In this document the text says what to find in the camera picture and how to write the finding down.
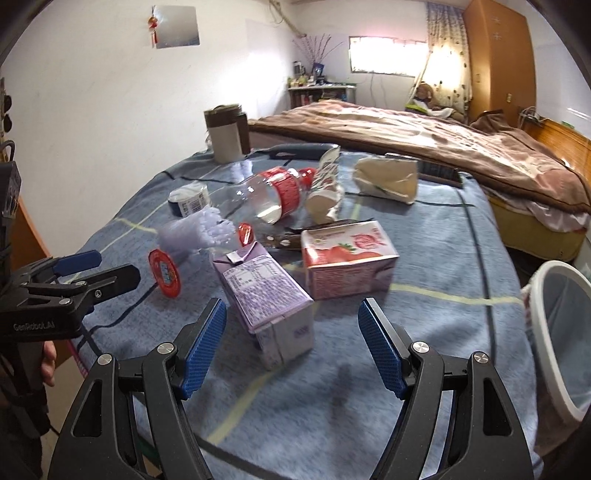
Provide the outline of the person's left hand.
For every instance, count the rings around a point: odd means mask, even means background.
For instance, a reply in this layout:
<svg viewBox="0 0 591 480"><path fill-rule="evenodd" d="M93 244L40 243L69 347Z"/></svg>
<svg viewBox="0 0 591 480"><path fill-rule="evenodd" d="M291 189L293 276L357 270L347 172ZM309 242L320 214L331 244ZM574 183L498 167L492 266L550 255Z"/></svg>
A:
<svg viewBox="0 0 591 480"><path fill-rule="evenodd" d="M43 344L43 359L41 363L41 375L45 385L55 385L57 351L53 341L46 341Z"/></svg>

